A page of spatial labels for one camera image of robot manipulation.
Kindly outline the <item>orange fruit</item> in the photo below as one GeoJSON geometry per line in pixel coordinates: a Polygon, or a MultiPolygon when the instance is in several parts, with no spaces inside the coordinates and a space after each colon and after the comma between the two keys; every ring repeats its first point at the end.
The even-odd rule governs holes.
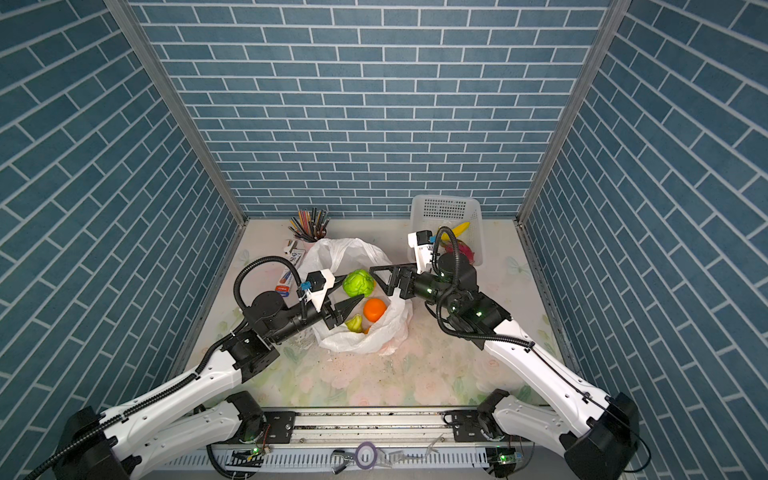
{"type": "Polygon", "coordinates": [[[363,316],[370,323],[376,323],[385,313],[388,304],[379,298],[368,299],[363,306],[363,316]]]}

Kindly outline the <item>green fruit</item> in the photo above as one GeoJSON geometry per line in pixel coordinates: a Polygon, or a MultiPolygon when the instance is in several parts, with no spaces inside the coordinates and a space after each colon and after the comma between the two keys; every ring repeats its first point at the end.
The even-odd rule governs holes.
{"type": "Polygon", "coordinates": [[[375,290],[376,282],[365,269],[358,269],[346,275],[342,283],[344,292],[349,297],[363,295],[370,297],[375,290]]]}

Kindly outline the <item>white plastic bag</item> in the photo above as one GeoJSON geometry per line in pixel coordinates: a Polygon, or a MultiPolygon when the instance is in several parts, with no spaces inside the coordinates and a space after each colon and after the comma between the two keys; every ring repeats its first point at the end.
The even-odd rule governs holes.
{"type": "MultiPolygon", "coordinates": [[[[358,270],[369,270],[373,266],[389,265],[388,256],[379,247],[359,238],[323,239],[314,244],[305,255],[299,273],[302,276],[313,271],[329,269],[335,278],[358,270]]],[[[370,298],[379,298],[388,304],[386,313],[376,322],[370,323],[363,316],[363,333],[350,332],[345,323],[328,329],[320,321],[312,326],[318,345],[336,353],[391,355],[407,339],[409,324],[413,317],[413,302],[395,295],[388,297],[376,285],[370,297],[364,297],[350,314],[363,316],[363,306],[370,298]]]]}

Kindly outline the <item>pink dragon fruit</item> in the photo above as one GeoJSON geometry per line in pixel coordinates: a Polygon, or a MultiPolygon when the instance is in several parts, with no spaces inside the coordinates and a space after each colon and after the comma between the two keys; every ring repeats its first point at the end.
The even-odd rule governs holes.
{"type": "Polygon", "coordinates": [[[464,242],[459,243],[459,251],[462,255],[464,255],[467,258],[467,261],[470,265],[473,265],[475,263],[475,253],[474,251],[464,242]]]}

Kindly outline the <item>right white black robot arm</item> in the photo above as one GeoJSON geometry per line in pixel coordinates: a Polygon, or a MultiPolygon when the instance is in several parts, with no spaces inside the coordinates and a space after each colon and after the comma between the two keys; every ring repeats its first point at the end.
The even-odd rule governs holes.
{"type": "Polygon", "coordinates": [[[416,263],[375,266],[387,293],[420,298],[447,335],[474,343],[510,368],[546,402],[530,406],[495,391],[479,407],[493,437],[517,435],[562,456],[580,479],[618,479],[646,444],[639,409],[626,394],[610,395],[567,368],[533,340],[511,314],[480,290],[464,255],[443,254],[429,272],[416,263]]]}

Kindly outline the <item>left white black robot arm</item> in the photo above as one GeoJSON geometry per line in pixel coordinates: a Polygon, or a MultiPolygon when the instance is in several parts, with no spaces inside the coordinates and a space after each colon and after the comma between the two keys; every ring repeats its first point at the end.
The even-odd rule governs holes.
{"type": "Polygon", "coordinates": [[[264,414],[236,387],[266,369],[276,346],[317,322],[342,324],[361,296],[289,307],[275,291],[244,309],[244,325],[220,339],[191,370],[121,405],[87,407],[66,423],[52,471],[58,479],[140,479],[186,453],[224,440],[257,438],[264,414]]]}

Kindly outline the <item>toothpaste tube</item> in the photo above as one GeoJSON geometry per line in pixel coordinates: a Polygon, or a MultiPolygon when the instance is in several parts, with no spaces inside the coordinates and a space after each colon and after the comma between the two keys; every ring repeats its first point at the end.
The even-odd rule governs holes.
{"type": "MultiPolygon", "coordinates": [[[[293,248],[286,254],[287,260],[293,265],[294,269],[298,269],[306,251],[300,248],[293,248]]],[[[288,267],[283,268],[283,272],[278,279],[274,290],[279,293],[283,298],[287,298],[293,291],[295,284],[294,276],[288,267]]]]}

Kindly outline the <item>white plastic basket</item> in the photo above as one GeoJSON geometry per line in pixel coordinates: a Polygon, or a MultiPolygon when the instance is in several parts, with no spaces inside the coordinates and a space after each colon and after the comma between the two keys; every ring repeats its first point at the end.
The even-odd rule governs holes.
{"type": "Polygon", "coordinates": [[[473,265],[479,267],[483,265],[485,242],[481,206],[477,200],[457,196],[417,195],[411,204],[409,232],[436,232],[441,226],[452,229],[466,221],[471,225],[457,239],[474,251],[473,265]]]}

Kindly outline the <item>yellow banana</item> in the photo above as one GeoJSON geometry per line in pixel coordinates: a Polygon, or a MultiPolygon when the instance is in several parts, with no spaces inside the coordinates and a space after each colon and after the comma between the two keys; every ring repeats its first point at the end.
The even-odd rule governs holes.
{"type": "MultiPolygon", "coordinates": [[[[470,225],[471,225],[471,223],[469,221],[466,221],[466,222],[463,222],[463,223],[457,225],[456,227],[452,228],[453,235],[455,237],[461,236],[470,227],[470,225]]],[[[449,241],[450,240],[450,236],[447,233],[444,233],[442,235],[442,240],[443,241],[449,241]]]]}

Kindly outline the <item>coloured pencils bundle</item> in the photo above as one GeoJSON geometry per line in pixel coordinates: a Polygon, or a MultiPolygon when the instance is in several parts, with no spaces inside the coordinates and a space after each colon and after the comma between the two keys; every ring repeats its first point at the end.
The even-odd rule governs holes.
{"type": "Polygon", "coordinates": [[[325,210],[298,210],[296,215],[289,219],[288,228],[296,239],[315,243],[327,236],[329,222],[330,218],[325,210]]]}

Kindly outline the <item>purple tape roll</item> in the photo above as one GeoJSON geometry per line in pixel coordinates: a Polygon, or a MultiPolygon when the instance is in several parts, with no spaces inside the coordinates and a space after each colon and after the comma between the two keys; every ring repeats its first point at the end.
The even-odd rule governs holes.
{"type": "Polygon", "coordinates": [[[378,462],[378,449],[370,441],[358,445],[354,453],[354,462],[360,470],[373,469],[378,462]]]}

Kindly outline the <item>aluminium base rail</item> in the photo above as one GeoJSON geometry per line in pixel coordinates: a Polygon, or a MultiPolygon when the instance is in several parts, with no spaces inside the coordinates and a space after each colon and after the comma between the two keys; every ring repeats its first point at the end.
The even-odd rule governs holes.
{"type": "Polygon", "coordinates": [[[257,438],[238,436],[210,444],[155,470],[200,459],[228,478],[363,471],[356,467],[354,453],[359,444],[370,441],[378,449],[374,468],[472,467],[502,478],[520,471],[536,449],[546,449],[517,435],[491,436],[478,416],[481,405],[450,410],[267,409],[262,410],[264,429],[257,438]]]}

